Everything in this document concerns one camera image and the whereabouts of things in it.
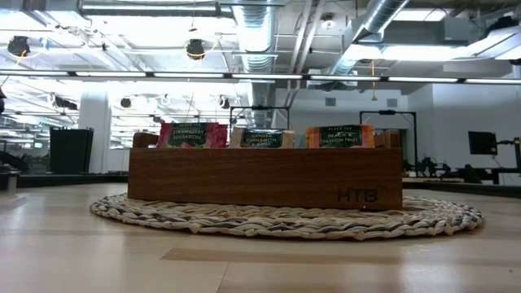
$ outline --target woven round rug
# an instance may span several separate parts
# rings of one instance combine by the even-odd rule
[[[395,238],[473,230],[484,223],[479,210],[438,199],[403,198],[401,211],[363,212],[211,203],[172,203],[106,196],[90,205],[96,215],[160,229],[240,236],[338,239]]]

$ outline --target round mat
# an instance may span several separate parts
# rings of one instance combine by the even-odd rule
[[[309,239],[394,238],[452,235],[483,224],[479,210],[438,199],[404,196],[402,211],[362,212],[320,208],[276,208],[211,203],[172,203],[106,196],[90,205],[99,216],[127,224],[192,233]]]

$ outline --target monitor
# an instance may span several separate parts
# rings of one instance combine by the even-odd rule
[[[495,133],[469,131],[471,155],[497,155]]]

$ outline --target ceiling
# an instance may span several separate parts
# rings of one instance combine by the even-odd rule
[[[315,32],[304,70],[328,68],[343,53],[342,36],[349,20],[366,11],[368,1],[326,1],[323,13],[333,14],[335,26]],[[447,14],[458,11],[457,17],[485,15],[513,5],[519,1],[410,1],[395,20],[440,21]],[[296,30],[302,25],[301,13],[304,0],[287,1],[277,9],[274,53],[275,72],[288,72],[291,53],[296,44]],[[69,23],[77,27],[67,27]],[[241,72],[242,63],[237,38],[237,29],[232,19],[210,17],[147,17],[147,16],[101,16],[90,15],[85,20],[69,20],[47,23],[30,14],[0,9],[0,68],[19,70],[113,70],[113,71],[170,71],[170,72]],[[29,37],[31,53],[20,59],[7,50],[14,36]],[[201,60],[192,60],[185,53],[190,39],[202,39],[207,54]],[[373,74],[370,63],[358,62],[354,68],[361,75]],[[507,61],[494,59],[459,62],[414,62],[377,59],[374,61],[375,75],[437,76],[454,77],[462,74],[476,77],[502,77],[511,70]],[[247,106],[247,87],[244,84],[226,83],[166,83],[161,81],[111,81],[111,99],[114,115],[150,113],[190,114],[186,121],[196,120],[191,115],[225,116],[229,112],[217,105],[224,95],[230,97],[232,105]],[[50,80],[25,77],[10,77],[2,87],[8,96],[6,109],[21,112],[61,112],[49,101],[50,94],[65,98],[81,106],[81,93],[87,85],[81,80]],[[402,84],[386,84],[385,89],[404,90]],[[371,87],[370,83],[358,84],[359,90]],[[131,98],[142,105],[139,109],[125,109],[121,98]],[[62,126],[73,126],[77,116],[36,116],[35,120],[25,117],[17,122],[4,119],[9,127],[28,125],[35,127],[39,122],[53,122]],[[147,127],[157,129],[148,118],[115,118],[116,126],[128,126],[128,131]]]

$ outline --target wooden box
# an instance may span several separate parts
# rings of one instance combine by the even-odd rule
[[[401,150],[134,148],[129,198],[401,209]]]

